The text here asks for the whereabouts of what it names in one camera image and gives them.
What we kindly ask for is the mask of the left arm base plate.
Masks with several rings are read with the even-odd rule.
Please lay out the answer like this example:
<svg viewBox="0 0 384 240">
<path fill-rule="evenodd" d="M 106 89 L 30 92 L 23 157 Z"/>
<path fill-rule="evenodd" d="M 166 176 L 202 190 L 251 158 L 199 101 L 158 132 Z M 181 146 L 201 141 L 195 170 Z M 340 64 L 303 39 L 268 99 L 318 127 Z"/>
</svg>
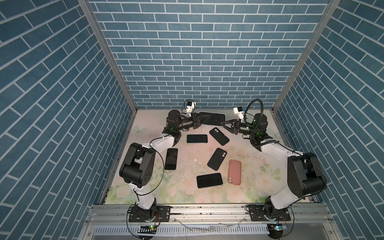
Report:
<svg viewBox="0 0 384 240">
<path fill-rule="evenodd" d="M 128 221 L 130 223 L 153 222 L 155 218 L 157 222 L 169 222 L 171 214 L 171 206 L 156 206 L 156 210 L 144 210 L 138 206 L 132 206 L 128 213 Z"/>
</svg>

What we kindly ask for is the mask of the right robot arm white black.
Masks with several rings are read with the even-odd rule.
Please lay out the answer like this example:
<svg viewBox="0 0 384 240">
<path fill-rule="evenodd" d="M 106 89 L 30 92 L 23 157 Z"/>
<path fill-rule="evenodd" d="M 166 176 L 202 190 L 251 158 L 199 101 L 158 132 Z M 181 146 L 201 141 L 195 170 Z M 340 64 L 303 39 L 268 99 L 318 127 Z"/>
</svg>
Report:
<svg viewBox="0 0 384 240">
<path fill-rule="evenodd" d="M 326 189 L 327 179 L 317 155 L 295 151 L 269 136 L 268 121 L 264 114 L 256 114 L 251 123 L 234 119 L 221 125 L 232 134 L 248 136 L 254 148 L 270 155 L 286 168 L 287 184 L 278 193 L 266 198 L 265 211 L 285 210 L 299 200 Z"/>
</svg>

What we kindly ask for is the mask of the blue phone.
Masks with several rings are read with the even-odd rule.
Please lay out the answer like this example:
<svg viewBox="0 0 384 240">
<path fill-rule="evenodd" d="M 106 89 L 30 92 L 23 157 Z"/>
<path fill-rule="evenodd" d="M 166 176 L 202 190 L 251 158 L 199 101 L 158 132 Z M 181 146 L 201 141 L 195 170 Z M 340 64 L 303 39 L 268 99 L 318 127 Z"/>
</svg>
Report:
<svg viewBox="0 0 384 240">
<path fill-rule="evenodd" d="M 222 122 L 226 121 L 226 115 L 221 113 L 199 112 L 200 115 L 208 116 L 203 121 L 203 125 L 220 127 Z"/>
</svg>

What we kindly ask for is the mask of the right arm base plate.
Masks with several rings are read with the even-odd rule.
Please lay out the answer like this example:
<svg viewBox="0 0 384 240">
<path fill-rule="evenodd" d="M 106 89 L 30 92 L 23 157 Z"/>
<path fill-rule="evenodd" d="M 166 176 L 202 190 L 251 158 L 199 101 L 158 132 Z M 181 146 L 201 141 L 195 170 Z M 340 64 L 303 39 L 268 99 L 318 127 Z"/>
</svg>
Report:
<svg viewBox="0 0 384 240">
<path fill-rule="evenodd" d="M 250 204 L 244 206 L 244 209 L 250 215 L 252 222 L 276 222 L 278 220 L 288 222 L 291 220 L 288 208 L 277 210 L 272 205 Z"/>
</svg>

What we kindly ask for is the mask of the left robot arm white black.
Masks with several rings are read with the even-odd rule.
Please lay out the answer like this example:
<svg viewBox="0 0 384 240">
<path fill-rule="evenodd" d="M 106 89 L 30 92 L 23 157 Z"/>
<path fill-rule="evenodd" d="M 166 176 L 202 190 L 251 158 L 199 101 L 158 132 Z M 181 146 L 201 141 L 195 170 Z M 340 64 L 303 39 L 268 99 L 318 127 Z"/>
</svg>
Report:
<svg viewBox="0 0 384 240">
<path fill-rule="evenodd" d="M 174 147 L 182 136 L 182 131 L 197 129 L 210 117 L 199 113 L 190 113 L 188 117 L 172 110 L 161 135 L 148 143 L 132 143 L 119 170 L 123 178 L 137 197 L 138 209 L 146 214 L 156 211 L 156 198 L 152 195 L 148 183 L 153 174 L 155 157 L 168 148 Z"/>
</svg>

